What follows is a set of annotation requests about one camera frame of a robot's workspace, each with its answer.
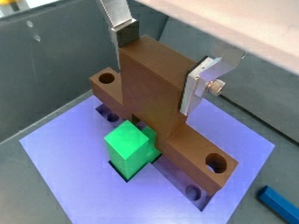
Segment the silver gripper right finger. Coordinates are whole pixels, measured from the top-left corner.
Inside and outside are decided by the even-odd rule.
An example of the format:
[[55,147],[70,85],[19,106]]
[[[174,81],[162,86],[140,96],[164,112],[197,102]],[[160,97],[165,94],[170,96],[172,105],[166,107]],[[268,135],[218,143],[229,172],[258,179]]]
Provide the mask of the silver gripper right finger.
[[186,73],[181,93],[180,112],[188,116],[201,102],[205,93],[218,95],[225,82],[218,77],[230,72],[244,58],[245,52],[228,44],[213,47],[216,58],[205,56]]

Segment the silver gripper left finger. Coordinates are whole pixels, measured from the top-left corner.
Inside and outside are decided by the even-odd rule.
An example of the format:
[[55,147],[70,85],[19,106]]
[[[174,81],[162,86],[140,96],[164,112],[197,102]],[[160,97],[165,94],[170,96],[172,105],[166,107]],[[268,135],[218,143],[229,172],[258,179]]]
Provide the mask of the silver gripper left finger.
[[138,39],[138,21],[132,17],[126,0],[97,0],[109,29],[110,41],[118,49]]

